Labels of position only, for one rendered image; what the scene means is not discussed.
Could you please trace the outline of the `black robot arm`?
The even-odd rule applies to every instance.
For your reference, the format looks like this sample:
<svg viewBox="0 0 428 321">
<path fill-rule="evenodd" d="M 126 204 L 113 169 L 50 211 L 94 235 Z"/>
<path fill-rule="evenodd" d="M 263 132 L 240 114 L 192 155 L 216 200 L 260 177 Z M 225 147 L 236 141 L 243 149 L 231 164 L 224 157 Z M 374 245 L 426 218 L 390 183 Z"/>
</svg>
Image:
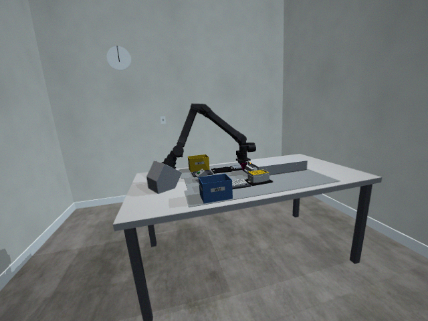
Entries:
<svg viewBox="0 0 428 321">
<path fill-rule="evenodd" d="M 239 153 L 245 154 L 245 152 L 255 152 L 256 146 L 254 142 L 246 142 L 247 138 L 242 133 L 234 129 L 230 126 L 226 121 L 221 119 L 218 115 L 216 115 L 210 107 L 206 104 L 191 104 L 191 108 L 189 110 L 189 114 L 185 121 L 184 127 L 182 129 L 181 135 L 178 139 L 177 145 L 174 146 L 173 151 L 168 154 L 167 158 L 162 162 L 172 168 L 176 168 L 176 160 L 177 157 L 183 157 L 185 143 L 187 141 L 189 132 L 193 125 L 193 121 L 197 113 L 202 114 L 207 117 L 211 121 L 213 121 L 216 125 L 222 128 L 226 133 L 228 133 L 236 142 L 239 143 L 239 150 L 236 151 L 237 158 L 239 159 Z"/>
</svg>

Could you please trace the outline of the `dark blue open-top bin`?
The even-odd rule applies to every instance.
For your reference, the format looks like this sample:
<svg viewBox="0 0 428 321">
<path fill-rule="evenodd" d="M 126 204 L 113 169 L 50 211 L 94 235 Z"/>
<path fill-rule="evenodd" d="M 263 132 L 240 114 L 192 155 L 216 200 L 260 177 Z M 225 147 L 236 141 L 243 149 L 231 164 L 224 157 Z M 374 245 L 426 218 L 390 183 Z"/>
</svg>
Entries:
<svg viewBox="0 0 428 321">
<path fill-rule="evenodd" d="M 199 191 L 203 203 L 233 199 L 232 179 L 226 174 L 199 177 Z"/>
</svg>

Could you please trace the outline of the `grey bench mat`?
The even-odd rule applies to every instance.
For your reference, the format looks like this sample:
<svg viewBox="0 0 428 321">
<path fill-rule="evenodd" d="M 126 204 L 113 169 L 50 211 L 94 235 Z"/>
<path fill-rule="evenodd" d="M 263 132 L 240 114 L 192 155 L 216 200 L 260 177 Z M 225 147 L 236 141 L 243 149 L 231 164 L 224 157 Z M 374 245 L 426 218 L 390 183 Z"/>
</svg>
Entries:
<svg viewBox="0 0 428 321">
<path fill-rule="evenodd" d="M 232 165 L 240 165 L 239 163 L 228 163 L 222 165 L 211 165 L 209 170 L 213 173 L 211 169 L 221 168 L 221 167 L 230 167 Z M 310 169 L 304 171 L 295 171 L 290 173 L 281 173 L 276 175 L 270 175 L 270 180 L 272 183 L 250 186 L 240 189 L 233 189 L 233 199 L 216 201 L 212 203 L 203 203 L 203 200 L 199 192 L 199 183 L 196 181 L 198 177 L 194 177 L 189 169 L 179 169 L 182 172 L 181 178 L 185 179 L 187 191 L 185 195 L 187 198 L 187 203 L 189 207 L 195 207 L 199 205 L 207 205 L 212 203 L 219 203 L 224 201 L 231 201 L 236 199 L 243 199 L 248 197 L 255 197 L 260 195 L 267 195 L 271 193 L 279 193 L 282 191 L 290 191 L 294 189 L 301 189 L 306 187 L 313 187 L 317 185 L 324 185 L 328 183 L 340 182 L 339 180 L 333 179 L 326 175 L 317 173 Z M 213 173 L 214 174 L 214 173 Z M 214 175 L 226 174 L 230 179 L 248 179 L 248 174 L 244 171 L 232 171 L 226 173 L 215 173 Z"/>
</svg>

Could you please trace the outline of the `yellow open-top bin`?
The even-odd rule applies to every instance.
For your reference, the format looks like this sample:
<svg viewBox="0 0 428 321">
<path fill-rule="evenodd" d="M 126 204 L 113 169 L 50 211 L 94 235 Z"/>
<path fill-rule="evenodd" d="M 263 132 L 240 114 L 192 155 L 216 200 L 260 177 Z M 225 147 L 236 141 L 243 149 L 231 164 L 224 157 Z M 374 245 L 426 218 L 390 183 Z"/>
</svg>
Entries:
<svg viewBox="0 0 428 321">
<path fill-rule="evenodd" d="M 209 157 L 206 154 L 188 156 L 190 172 L 209 170 Z"/>
</svg>

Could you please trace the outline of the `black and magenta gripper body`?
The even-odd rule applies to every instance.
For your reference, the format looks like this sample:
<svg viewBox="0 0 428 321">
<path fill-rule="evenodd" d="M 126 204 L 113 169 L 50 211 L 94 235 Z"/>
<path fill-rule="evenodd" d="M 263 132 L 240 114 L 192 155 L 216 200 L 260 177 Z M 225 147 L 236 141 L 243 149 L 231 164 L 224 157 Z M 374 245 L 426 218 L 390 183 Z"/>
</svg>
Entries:
<svg viewBox="0 0 428 321">
<path fill-rule="evenodd" d="M 245 154 L 243 153 L 239 153 L 239 159 L 236 159 L 238 161 L 239 164 L 241 163 L 247 163 L 247 161 L 250 161 L 250 158 L 247 158 L 247 153 L 245 152 Z"/>
</svg>

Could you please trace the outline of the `white multiwell plate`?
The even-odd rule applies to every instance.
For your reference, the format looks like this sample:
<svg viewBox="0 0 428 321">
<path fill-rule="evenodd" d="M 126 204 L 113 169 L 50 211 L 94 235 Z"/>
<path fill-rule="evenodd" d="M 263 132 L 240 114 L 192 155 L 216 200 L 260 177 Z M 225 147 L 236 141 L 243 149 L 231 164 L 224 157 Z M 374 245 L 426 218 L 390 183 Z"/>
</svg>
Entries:
<svg viewBox="0 0 428 321">
<path fill-rule="evenodd" d="M 247 183 L 247 182 L 246 182 L 246 181 L 244 181 L 243 179 L 233 180 L 233 181 L 232 181 L 232 187 L 245 185 L 246 183 Z"/>
</svg>

